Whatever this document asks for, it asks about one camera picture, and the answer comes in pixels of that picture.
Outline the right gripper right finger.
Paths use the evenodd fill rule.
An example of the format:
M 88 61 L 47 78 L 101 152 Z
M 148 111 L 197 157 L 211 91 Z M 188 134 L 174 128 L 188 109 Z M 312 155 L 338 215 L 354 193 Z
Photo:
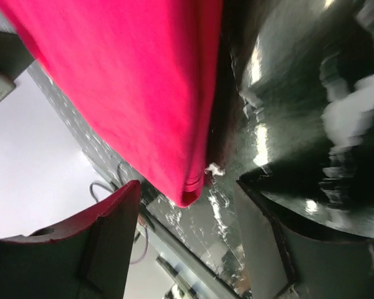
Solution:
M 374 239 L 340 232 L 236 182 L 253 298 L 374 298 Z

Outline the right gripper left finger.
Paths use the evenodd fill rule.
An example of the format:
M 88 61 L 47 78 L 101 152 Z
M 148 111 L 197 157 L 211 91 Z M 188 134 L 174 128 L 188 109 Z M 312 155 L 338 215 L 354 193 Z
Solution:
M 30 236 L 0 239 L 0 298 L 123 298 L 140 182 Z

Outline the pink t shirt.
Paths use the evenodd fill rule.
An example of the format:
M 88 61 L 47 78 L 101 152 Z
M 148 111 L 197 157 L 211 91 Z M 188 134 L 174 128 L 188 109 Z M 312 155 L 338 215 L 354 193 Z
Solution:
M 200 196 L 221 1 L 0 1 L 95 132 L 179 207 Z

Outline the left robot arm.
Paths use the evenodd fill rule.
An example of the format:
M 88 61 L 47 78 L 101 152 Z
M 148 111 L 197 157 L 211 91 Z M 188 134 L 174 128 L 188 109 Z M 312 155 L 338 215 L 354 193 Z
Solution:
M 15 80 L 33 61 L 17 34 L 0 31 L 0 102 L 16 89 Z

